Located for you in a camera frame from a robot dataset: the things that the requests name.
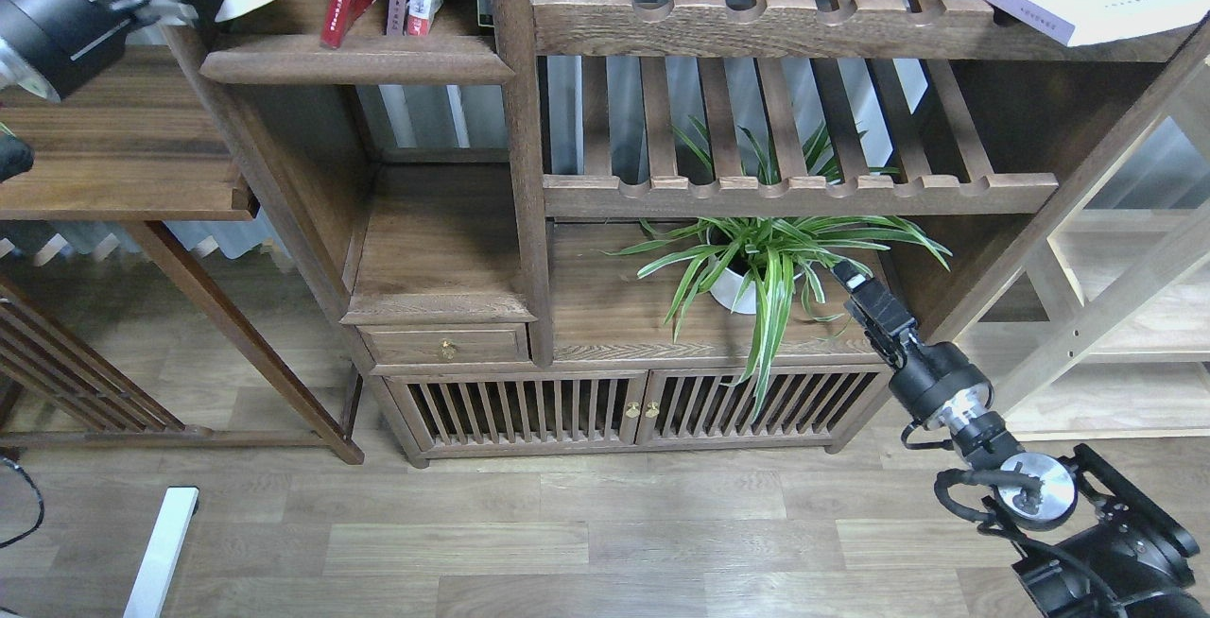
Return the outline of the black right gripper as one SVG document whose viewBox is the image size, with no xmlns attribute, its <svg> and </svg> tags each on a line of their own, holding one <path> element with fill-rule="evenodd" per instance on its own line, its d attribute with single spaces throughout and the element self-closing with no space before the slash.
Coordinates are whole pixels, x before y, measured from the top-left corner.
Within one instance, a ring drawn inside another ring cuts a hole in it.
<svg viewBox="0 0 1210 618">
<path fill-rule="evenodd" d="M 846 308 L 893 369 L 891 394 L 914 420 L 960 431 L 989 411 L 993 386 L 956 343 L 922 342 L 914 314 L 855 262 L 842 259 L 830 273 L 849 291 Z"/>
</svg>

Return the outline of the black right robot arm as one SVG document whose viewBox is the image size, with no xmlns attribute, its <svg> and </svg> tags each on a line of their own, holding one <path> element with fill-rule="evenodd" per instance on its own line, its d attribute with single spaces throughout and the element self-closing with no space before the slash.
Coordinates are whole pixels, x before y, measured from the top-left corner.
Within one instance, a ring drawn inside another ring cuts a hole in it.
<svg viewBox="0 0 1210 618">
<path fill-rule="evenodd" d="M 1045 617 L 1204 617 L 1189 593 L 1192 536 L 1085 444 L 1070 457 L 1025 450 L 998 412 L 993 386 L 955 343 L 924 343 L 908 308 L 848 261 L 832 275 L 848 312 L 893 369 L 891 394 L 911 427 L 945 427 L 941 447 L 964 469 L 935 477 L 939 502 L 1010 541 L 1012 568 Z"/>
</svg>

